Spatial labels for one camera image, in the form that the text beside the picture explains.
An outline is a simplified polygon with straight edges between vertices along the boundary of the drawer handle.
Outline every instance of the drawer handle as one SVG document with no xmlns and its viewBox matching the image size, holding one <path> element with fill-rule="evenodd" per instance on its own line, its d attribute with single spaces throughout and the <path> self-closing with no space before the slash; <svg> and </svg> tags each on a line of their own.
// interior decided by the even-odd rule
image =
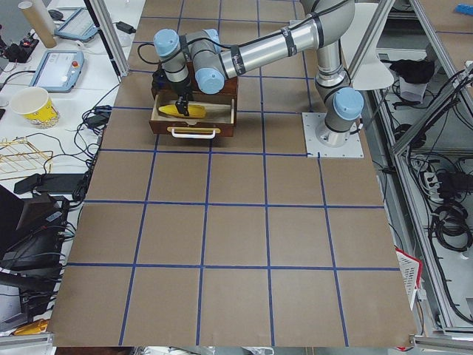
<svg viewBox="0 0 473 355">
<path fill-rule="evenodd" d="M 217 133 L 216 129 L 212 129 L 210 135 L 201 135 L 201 134 L 189 134 L 189 133 L 176 133 L 175 128 L 171 128 L 171 134 L 175 138 L 193 138 L 193 139 L 213 139 Z"/>
</svg>

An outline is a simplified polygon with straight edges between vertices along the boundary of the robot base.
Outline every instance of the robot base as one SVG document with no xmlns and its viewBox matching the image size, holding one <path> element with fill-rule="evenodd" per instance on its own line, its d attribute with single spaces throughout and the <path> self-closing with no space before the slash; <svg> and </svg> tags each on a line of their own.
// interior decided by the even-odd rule
<svg viewBox="0 0 473 355">
<path fill-rule="evenodd" d="M 346 143 L 340 147 L 330 147 L 323 144 L 316 137 L 317 126 L 325 119 L 325 113 L 303 112 L 302 122 L 304 124 L 305 148 L 308 158 L 363 158 L 360 137 L 358 133 L 349 135 Z"/>
</svg>

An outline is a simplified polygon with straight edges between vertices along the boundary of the cardboard table surface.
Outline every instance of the cardboard table surface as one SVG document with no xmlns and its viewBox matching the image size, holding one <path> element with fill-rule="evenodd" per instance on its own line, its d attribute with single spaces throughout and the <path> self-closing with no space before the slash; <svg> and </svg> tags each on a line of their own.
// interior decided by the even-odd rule
<svg viewBox="0 0 473 355">
<path fill-rule="evenodd" d="M 297 1 L 148 0 L 135 41 L 217 28 L 243 42 Z M 416 332 L 366 141 L 306 158 L 323 109 L 312 51 L 240 78 L 235 136 L 154 136 L 134 44 L 48 330 L 57 346 L 408 345 Z M 152 48 L 143 51 L 156 60 Z"/>
</svg>

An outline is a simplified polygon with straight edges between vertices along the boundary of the white table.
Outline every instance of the white table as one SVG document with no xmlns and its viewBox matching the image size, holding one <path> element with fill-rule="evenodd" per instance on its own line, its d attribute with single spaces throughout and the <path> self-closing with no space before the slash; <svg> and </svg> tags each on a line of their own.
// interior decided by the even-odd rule
<svg viewBox="0 0 473 355">
<path fill-rule="evenodd" d="M 106 0 L 105 2 L 113 22 L 123 21 L 131 24 L 135 28 L 137 27 L 145 0 Z M 58 7 L 83 6 L 84 3 L 82 0 L 52 0 L 48 8 L 55 9 Z M 56 41 L 58 45 L 55 48 L 52 48 L 52 50 L 78 49 L 78 46 L 74 41 L 66 40 L 64 38 L 56 38 Z M 105 48 L 99 35 L 96 35 L 90 42 L 88 42 L 86 47 L 94 53 L 105 53 Z M 40 42 L 27 63 L 17 64 L 16 67 L 13 63 L 8 64 L 5 68 L 6 71 L 10 71 L 13 68 L 15 69 L 11 72 L 3 72 L 0 75 L 0 82 L 3 83 L 5 78 L 13 72 L 20 70 L 36 70 L 46 50 L 47 48 L 45 48 Z M 131 45 L 124 47 L 123 51 L 125 52 L 126 57 L 128 57 L 131 51 Z M 91 109 L 100 98 L 119 83 L 107 54 L 84 53 L 84 55 L 84 68 L 82 69 L 77 84 L 71 92 L 51 94 L 52 101 L 61 115 L 59 122 L 52 128 L 38 129 L 6 106 L 5 109 L 7 111 L 5 112 L 4 117 L 0 120 L 0 139 L 11 141 L 18 137 L 25 137 L 35 133 L 44 133 L 59 139 L 66 153 L 75 154 L 79 152 L 79 149 L 73 142 L 73 138 L 76 127 L 82 122 L 82 113 Z M 0 106 L 5 105 L 16 92 L 27 87 L 32 77 L 33 74 L 29 73 L 13 77 L 0 92 Z M 111 91 L 100 102 L 100 105 L 112 106 L 117 93 L 118 88 Z M 81 134 L 87 143 L 95 143 L 97 141 L 97 136 L 88 129 L 82 131 Z M 55 139 L 48 138 L 44 135 L 34 135 L 30 137 L 28 141 L 40 150 L 52 150 L 54 155 L 61 153 L 58 142 Z M 52 172 L 55 173 L 85 172 L 86 169 L 87 167 L 84 163 L 71 157 L 57 157 L 53 159 L 52 162 Z M 41 171 L 28 171 L 25 172 L 25 175 L 31 175 L 35 172 L 41 173 Z M 0 180 L 0 184 L 12 191 L 15 183 L 19 180 L 20 179 Z M 21 197 L 29 197 L 29 195 L 25 194 L 21 195 Z M 78 222 L 79 211 L 79 209 L 76 209 L 69 213 L 68 219 L 75 226 Z M 71 245 L 72 241 L 64 242 L 61 252 L 65 255 L 69 255 Z M 36 317 L 36 319 L 49 317 L 50 314 L 46 313 Z M 34 354 L 32 348 L 28 351 L 29 354 Z M 39 354 L 44 354 L 44 349 L 38 349 L 38 351 Z"/>
</svg>

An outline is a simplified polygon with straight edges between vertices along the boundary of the paper cup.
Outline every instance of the paper cup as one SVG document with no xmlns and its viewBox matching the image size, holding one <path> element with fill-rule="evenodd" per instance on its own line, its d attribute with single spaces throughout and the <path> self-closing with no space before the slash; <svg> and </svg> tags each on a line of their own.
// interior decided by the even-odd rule
<svg viewBox="0 0 473 355">
<path fill-rule="evenodd" d="M 59 112 L 42 87 L 27 87 L 17 92 L 10 100 L 10 108 L 39 128 L 52 127 L 59 121 Z"/>
</svg>

